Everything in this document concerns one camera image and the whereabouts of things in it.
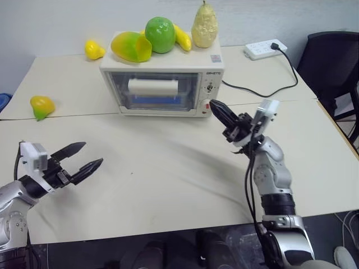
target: power strip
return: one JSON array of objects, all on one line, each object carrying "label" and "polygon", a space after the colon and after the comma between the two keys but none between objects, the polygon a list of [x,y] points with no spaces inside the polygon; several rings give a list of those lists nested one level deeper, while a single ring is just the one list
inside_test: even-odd
[{"label": "power strip", "polygon": [[263,58],[280,55],[281,54],[280,51],[270,48],[270,45],[272,43],[277,43],[282,51],[284,52],[287,51],[287,47],[282,42],[280,42],[278,39],[272,39],[272,40],[248,44],[245,46],[243,52],[246,57],[249,57],[252,60],[259,60]]}]

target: yellow banana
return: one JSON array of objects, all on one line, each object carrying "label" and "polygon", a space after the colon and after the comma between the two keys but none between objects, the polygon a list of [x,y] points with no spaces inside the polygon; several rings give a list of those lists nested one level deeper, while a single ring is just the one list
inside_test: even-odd
[{"label": "yellow banana", "polygon": [[174,30],[176,32],[176,42],[181,46],[181,48],[189,52],[192,48],[192,41],[190,36],[179,28],[176,24],[173,24]]}]

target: oven label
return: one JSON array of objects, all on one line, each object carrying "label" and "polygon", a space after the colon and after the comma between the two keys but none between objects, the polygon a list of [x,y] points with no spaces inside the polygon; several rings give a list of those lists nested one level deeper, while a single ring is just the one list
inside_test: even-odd
[{"label": "oven label", "polygon": [[218,55],[218,54],[212,54],[211,60],[213,63],[222,63],[222,61],[220,59],[220,55]]},{"label": "oven label", "polygon": [[220,72],[207,72],[206,75],[220,75]]}]

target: small yellow fruit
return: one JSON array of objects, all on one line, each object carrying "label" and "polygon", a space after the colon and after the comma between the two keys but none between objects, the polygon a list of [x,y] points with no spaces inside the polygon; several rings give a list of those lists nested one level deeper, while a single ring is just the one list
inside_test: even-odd
[{"label": "small yellow fruit", "polygon": [[103,57],[106,53],[106,50],[102,47],[100,47],[99,44],[97,44],[93,40],[88,40],[85,43],[85,54],[90,60],[97,60],[101,57]]},{"label": "small yellow fruit", "polygon": [[55,111],[54,102],[47,96],[33,96],[30,99],[30,104],[37,120],[42,120]]},{"label": "small yellow fruit", "polygon": [[192,41],[190,36],[179,28],[176,24],[173,24],[174,30],[176,32],[176,42],[181,46],[181,48],[187,52],[192,49]]}]

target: cable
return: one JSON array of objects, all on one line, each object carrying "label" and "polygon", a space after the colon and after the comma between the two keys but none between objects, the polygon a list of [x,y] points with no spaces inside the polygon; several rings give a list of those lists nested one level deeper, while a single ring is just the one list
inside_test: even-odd
[{"label": "cable", "polygon": [[227,85],[227,86],[229,86],[229,87],[235,88],[235,89],[248,91],[248,92],[250,92],[250,93],[252,93],[252,94],[255,94],[255,95],[259,96],[259,97],[262,97],[262,98],[271,97],[271,96],[275,95],[276,93],[278,93],[278,92],[280,92],[280,91],[282,91],[282,90],[285,90],[285,89],[288,89],[288,88],[292,88],[292,87],[297,86],[297,85],[298,85],[298,77],[297,77],[297,75],[296,75],[296,72],[294,71],[294,68],[293,68],[293,65],[292,65],[291,60],[289,60],[289,58],[288,58],[288,56],[286,55],[286,53],[280,49],[280,47],[279,47],[278,44],[272,43],[271,46],[270,46],[270,48],[271,48],[271,49],[274,49],[274,50],[280,51],[280,52],[285,56],[285,58],[287,59],[289,65],[291,66],[291,69],[292,69],[294,78],[295,78],[295,80],[296,80],[296,82],[295,82],[293,85],[291,85],[291,86],[286,86],[286,87],[282,87],[282,88],[280,88],[280,89],[278,89],[278,90],[272,92],[272,93],[269,94],[269,95],[263,95],[263,94],[260,94],[260,93],[258,93],[258,92],[256,92],[256,91],[254,91],[254,90],[251,90],[251,89],[249,89],[249,88],[245,88],[245,87],[240,87],[240,86],[235,86],[235,85],[229,84],[229,83],[225,82],[224,80],[222,80],[222,83],[225,84],[225,85]]},{"label": "cable", "polygon": [[350,220],[349,220],[349,229],[350,229],[350,232],[352,233],[352,235],[354,235],[354,232],[353,232],[353,229],[352,229],[352,221],[353,221],[353,219],[356,217],[356,216],[358,216],[359,215],[359,213],[355,213],[351,218],[350,218]]},{"label": "cable", "polygon": [[[16,158],[15,158],[15,164],[14,164],[14,167],[13,167],[13,179],[14,179],[14,181],[17,181],[17,171],[19,169],[20,158],[22,157],[21,152],[20,152],[20,144],[23,143],[23,142],[24,141],[19,142],[19,147],[17,149],[17,154],[16,154]],[[26,244],[26,247],[30,251],[29,252],[30,269],[34,268],[33,255],[35,256],[35,259],[36,259],[37,268],[41,269],[41,260],[40,260],[40,257],[37,255],[36,251],[34,250],[33,246],[31,245],[29,230],[27,230],[27,244]]]},{"label": "cable", "polygon": [[47,269],[49,269],[49,244],[47,244],[46,260],[47,260]]},{"label": "cable", "polygon": [[[249,210],[250,210],[252,218],[253,218],[253,224],[254,224],[254,228],[255,228],[258,240],[261,244],[263,244],[262,236],[260,234],[260,229],[259,229],[259,225],[258,225],[257,218],[256,218],[254,189],[253,189],[253,180],[252,180],[252,173],[253,173],[253,167],[254,167],[254,161],[255,161],[255,153],[253,150],[255,133],[256,133],[256,127],[254,128],[254,130],[251,134],[251,139],[250,139],[249,147],[248,147],[249,164],[248,164],[248,167],[246,169],[246,174],[245,174],[245,195],[246,195]],[[250,181],[251,197],[249,197],[249,193],[248,193],[248,176],[249,176],[249,181]]]},{"label": "cable", "polygon": [[346,222],[345,222],[346,219],[347,219],[347,217],[348,217],[351,213],[353,213],[353,212],[354,212],[354,211],[348,212],[348,213],[346,214],[346,216],[344,217],[344,220],[342,220],[336,213],[334,214],[334,216],[342,223],[342,241],[343,241],[343,247],[345,247],[345,241],[344,241],[344,227],[345,227],[345,228],[348,230],[349,235],[351,236],[351,238],[352,238],[352,240],[353,240],[353,244],[354,244],[355,248],[359,251],[359,243],[356,242],[352,230],[348,227],[348,225],[347,225]]},{"label": "cable", "polygon": [[16,154],[16,158],[15,158],[15,164],[13,166],[13,179],[14,179],[14,181],[17,180],[17,170],[19,168],[20,158],[22,157],[21,154],[20,154],[20,144],[22,142],[23,141],[19,142],[19,147],[17,148],[17,154]]}]

